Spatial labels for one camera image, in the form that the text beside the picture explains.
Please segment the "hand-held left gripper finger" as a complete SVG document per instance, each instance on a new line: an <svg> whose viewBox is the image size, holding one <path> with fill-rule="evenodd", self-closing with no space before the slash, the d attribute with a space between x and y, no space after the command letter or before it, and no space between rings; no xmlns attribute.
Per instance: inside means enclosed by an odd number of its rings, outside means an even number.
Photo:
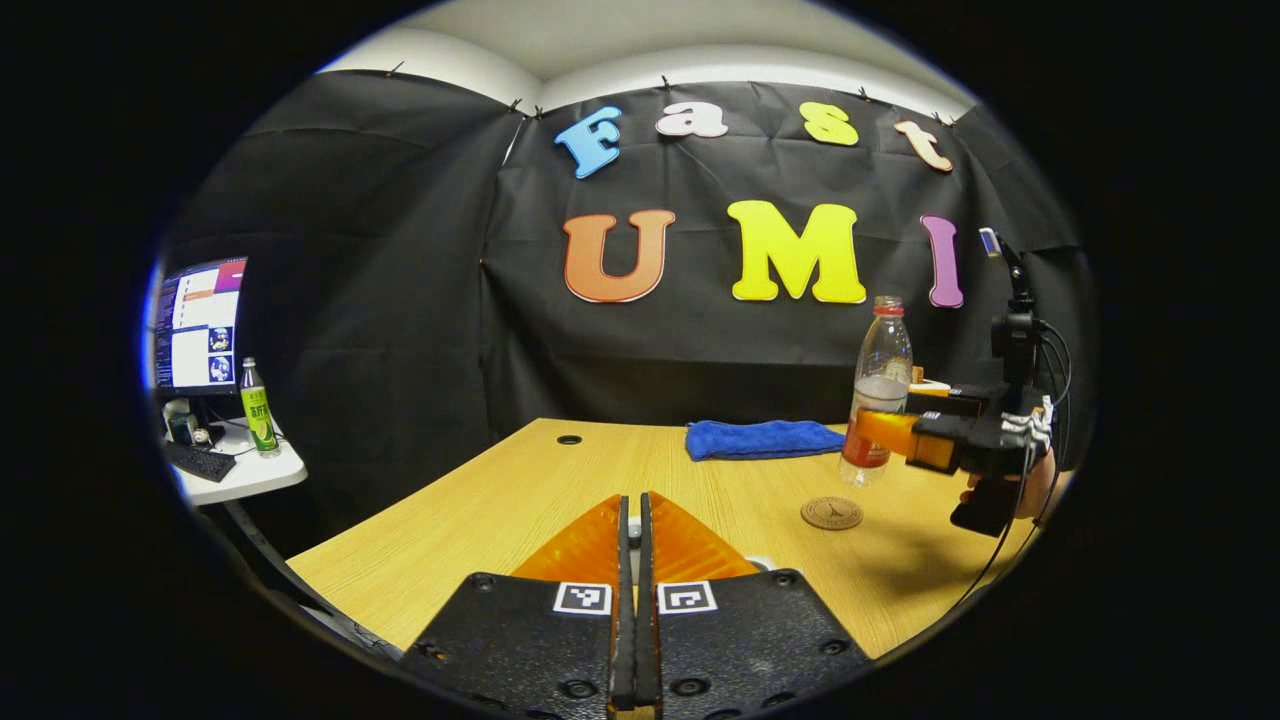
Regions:
<svg viewBox="0 0 1280 720"><path fill-rule="evenodd" d="M404 651L412 676L506 719L634 706L628 501L604 498L511 574L468 574Z"/></svg>
<svg viewBox="0 0 1280 720"><path fill-rule="evenodd" d="M799 570L728 568L689 512L640 502L637 698L658 719L754 719L870 669Z"/></svg>

